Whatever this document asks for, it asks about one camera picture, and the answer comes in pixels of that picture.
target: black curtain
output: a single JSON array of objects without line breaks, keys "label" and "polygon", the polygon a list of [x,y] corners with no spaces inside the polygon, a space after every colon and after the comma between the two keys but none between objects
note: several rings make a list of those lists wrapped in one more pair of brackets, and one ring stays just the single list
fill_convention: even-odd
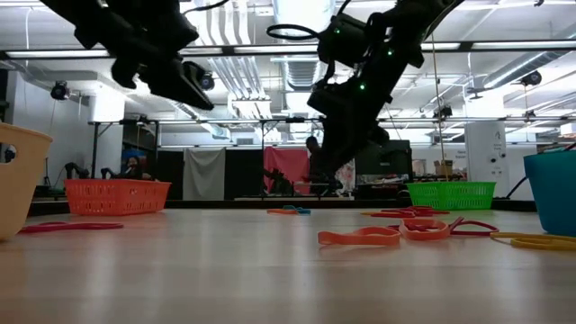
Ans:
[{"label": "black curtain", "polygon": [[224,199],[260,195],[262,168],[261,149],[227,149]]},{"label": "black curtain", "polygon": [[159,151],[156,178],[163,182],[172,183],[170,191],[168,191],[168,200],[182,200],[184,152]]}]

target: table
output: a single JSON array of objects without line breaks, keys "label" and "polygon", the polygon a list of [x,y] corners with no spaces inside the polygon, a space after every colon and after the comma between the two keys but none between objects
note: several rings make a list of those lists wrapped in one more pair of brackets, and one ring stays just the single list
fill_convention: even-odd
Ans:
[{"label": "table", "polygon": [[[169,210],[125,229],[18,236],[0,244],[0,319],[18,324],[575,323],[576,254],[488,238],[325,247],[319,230],[396,220]],[[458,212],[541,232],[536,215]],[[69,216],[32,219],[68,220]]]}]

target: orange basket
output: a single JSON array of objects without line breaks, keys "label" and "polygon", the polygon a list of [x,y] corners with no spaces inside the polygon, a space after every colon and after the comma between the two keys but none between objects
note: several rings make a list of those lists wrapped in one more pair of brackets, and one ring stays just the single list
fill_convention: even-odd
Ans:
[{"label": "orange basket", "polygon": [[124,216],[164,209],[170,183],[140,180],[65,180],[70,213]]}]

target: blue basket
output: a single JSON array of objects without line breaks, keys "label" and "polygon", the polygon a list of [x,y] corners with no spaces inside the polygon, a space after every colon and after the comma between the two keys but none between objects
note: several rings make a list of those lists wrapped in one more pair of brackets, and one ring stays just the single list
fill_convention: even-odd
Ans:
[{"label": "blue basket", "polygon": [[576,236],[576,151],[524,157],[524,168],[544,230]]}]

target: plastic basket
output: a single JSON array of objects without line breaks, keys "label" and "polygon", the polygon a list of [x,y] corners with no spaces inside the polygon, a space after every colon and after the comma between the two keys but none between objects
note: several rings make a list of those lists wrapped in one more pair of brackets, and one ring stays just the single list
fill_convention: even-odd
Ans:
[{"label": "plastic basket", "polygon": [[51,142],[47,135],[0,122],[0,143],[16,149],[14,160],[0,163],[0,240],[11,238],[26,222]]},{"label": "plastic basket", "polygon": [[408,184],[414,205],[438,210],[487,210],[492,205],[496,183],[437,182]]},{"label": "plastic basket", "polygon": [[170,183],[140,180],[65,180],[70,212],[124,216],[164,209]]},{"label": "plastic basket", "polygon": [[542,228],[550,234],[576,236],[576,151],[524,157]]}]

